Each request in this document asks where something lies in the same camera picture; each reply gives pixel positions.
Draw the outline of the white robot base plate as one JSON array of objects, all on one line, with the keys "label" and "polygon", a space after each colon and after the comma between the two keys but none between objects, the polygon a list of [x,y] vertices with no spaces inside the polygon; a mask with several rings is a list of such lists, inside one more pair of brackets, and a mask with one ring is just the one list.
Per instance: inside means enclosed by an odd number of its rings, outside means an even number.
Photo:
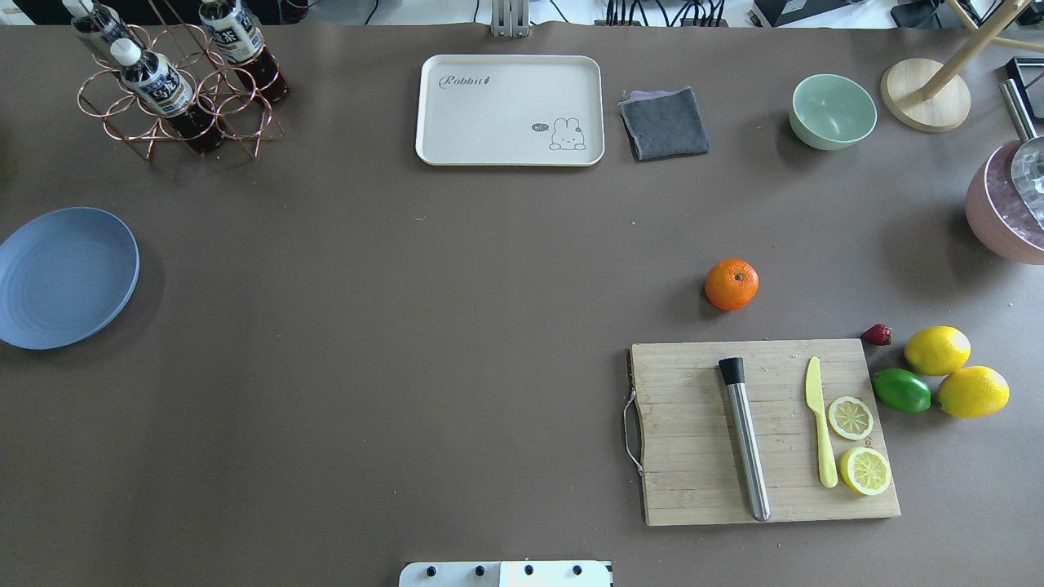
[{"label": "white robot base plate", "polygon": [[612,586],[611,562],[515,560],[414,562],[400,572],[399,586]]}]

